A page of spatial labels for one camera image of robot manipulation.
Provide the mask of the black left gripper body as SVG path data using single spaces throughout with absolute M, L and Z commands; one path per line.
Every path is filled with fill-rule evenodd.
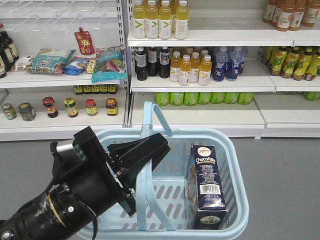
M 53 184 L 50 192 L 59 211 L 73 207 L 78 215 L 99 216 L 118 203 L 129 215 L 136 211 L 136 202 L 130 191 L 130 183 L 117 182 L 109 169 L 109 155 L 91 127 L 74 135 L 76 143 L 86 156 L 78 164 L 70 164 L 56 153 L 52 167 Z

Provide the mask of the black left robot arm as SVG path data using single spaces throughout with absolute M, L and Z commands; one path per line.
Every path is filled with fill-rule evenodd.
M 98 216 L 119 204 L 136 212 L 133 191 L 139 172 L 156 167 L 170 147 L 156 133 L 104 148 L 91 127 L 68 142 L 50 144 L 52 180 L 37 197 L 11 218 L 0 222 L 3 240 L 66 240 L 87 224 L 98 227 Z

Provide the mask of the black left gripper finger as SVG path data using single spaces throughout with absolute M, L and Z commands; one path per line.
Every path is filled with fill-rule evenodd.
M 154 170 L 171 148 L 167 139 L 160 133 L 126 143 L 111 144 L 108 164 L 114 171 L 138 173 L 149 162 Z

